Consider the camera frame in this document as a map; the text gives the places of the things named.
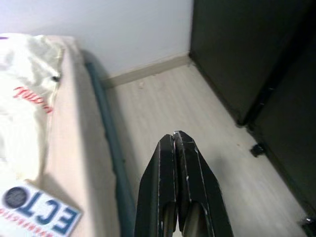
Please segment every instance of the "baseboard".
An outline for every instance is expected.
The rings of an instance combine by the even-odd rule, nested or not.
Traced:
[[[164,58],[154,63],[147,64],[138,68],[134,68],[126,73],[114,76],[112,78],[103,79],[102,83],[105,88],[122,85],[134,80],[145,78],[154,74],[186,65],[190,62],[188,52],[169,58]]]

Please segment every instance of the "bed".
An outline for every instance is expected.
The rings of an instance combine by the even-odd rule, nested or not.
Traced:
[[[49,39],[65,51],[40,187],[83,212],[72,236],[118,237],[116,177],[89,74],[74,38]]]

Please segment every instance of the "wooden floor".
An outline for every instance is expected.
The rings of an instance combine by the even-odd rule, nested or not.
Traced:
[[[135,200],[158,140],[182,130],[216,175],[236,237],[305,236],[302,208],[268,159],[250,154],[254,139],[193,65],[108,89],[108,99]]]

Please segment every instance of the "black cabinet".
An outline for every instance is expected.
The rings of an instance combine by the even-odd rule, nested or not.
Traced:
[[[305,209],[316,213],[316,36],[249,126]]]
[[[195,0],[190,56],[239,124],[311,2]]]

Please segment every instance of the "mattress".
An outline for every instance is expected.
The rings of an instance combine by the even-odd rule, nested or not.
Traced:
[[[74,38],[49,38],[65,52],[40,187],[83,212],[72,236],[118,237],[116,178],[90,77]]]

